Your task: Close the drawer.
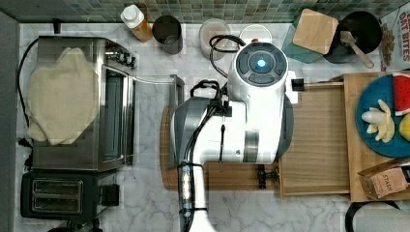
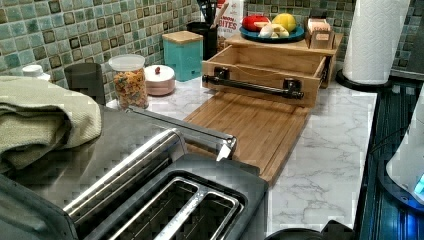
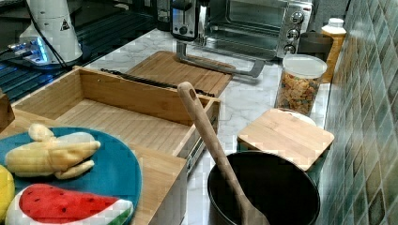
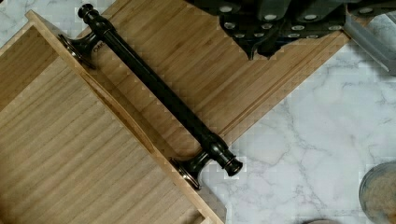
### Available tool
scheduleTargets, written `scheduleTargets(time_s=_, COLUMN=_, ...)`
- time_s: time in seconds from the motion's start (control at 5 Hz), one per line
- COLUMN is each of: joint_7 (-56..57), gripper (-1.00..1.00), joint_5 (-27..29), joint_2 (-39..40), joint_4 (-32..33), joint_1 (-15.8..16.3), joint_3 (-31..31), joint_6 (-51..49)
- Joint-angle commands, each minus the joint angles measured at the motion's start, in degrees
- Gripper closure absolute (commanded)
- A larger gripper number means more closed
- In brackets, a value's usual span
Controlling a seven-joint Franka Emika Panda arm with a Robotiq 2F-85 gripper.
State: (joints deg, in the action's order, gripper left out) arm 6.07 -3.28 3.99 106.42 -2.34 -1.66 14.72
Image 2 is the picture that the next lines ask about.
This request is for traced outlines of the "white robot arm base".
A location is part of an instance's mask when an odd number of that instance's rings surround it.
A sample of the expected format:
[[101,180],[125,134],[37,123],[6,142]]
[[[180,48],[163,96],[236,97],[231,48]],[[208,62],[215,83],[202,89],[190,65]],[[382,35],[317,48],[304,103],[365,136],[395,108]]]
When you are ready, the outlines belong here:
[[423,212],[424,126],[423,89],[408,128],[394,155],[383,167],[382,185],[401,203]]

